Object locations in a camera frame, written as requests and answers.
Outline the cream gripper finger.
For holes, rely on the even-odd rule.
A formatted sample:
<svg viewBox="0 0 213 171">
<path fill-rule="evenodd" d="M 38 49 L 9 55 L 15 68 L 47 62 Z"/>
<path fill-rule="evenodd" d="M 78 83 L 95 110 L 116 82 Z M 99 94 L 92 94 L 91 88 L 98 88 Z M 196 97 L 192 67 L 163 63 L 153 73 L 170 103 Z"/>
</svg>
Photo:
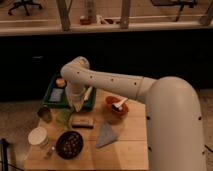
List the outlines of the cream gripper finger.
<svg viewBox="0 0 213 171">
<path fill-rule="evenodd" d="M 74 104 L 75 110 L 77 112 L 80 112 L 82 107 L 83 107 L 84 102 L 83 101 L 78 101 Z"/>
<path fill-rule="evenodd" d="M 71 108 L 75 108 L 75 107 L 74 107 L 74 104 L 72 103 L 72 101 L 68 100 L 68 103 L 69 103 L 69 106 L 70 106 Z"/>
</svg>

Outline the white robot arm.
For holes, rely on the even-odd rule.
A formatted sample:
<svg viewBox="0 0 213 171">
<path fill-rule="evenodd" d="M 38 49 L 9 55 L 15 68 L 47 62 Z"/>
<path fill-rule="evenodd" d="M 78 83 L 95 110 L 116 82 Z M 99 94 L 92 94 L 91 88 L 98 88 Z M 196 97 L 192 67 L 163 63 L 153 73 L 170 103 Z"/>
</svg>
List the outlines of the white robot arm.
<svg viewBox="0 0 213 171">
<path fill-rule="evenodd" d="M 61 75 L 73 104 L 88 85 L 145 105 L 150 171 L 207 171 L 201 106 L 187 81 L 98 72 L 82 56 L 65 64 Z"/>
</svg>

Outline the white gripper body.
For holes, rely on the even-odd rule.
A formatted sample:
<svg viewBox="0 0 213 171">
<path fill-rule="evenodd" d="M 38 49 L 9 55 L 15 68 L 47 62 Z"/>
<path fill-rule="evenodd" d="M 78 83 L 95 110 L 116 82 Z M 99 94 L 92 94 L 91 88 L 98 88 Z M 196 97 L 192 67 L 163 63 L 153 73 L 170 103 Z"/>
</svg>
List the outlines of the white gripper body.
<svg viewBox="0 0 213 171">
<path fill-rule="evenodd" d="M 65 93 L 69 103 L 82 102 L 84 100 L 85 87 L 80 84 L 68 83 L 65 88 Z"/>
</svg>

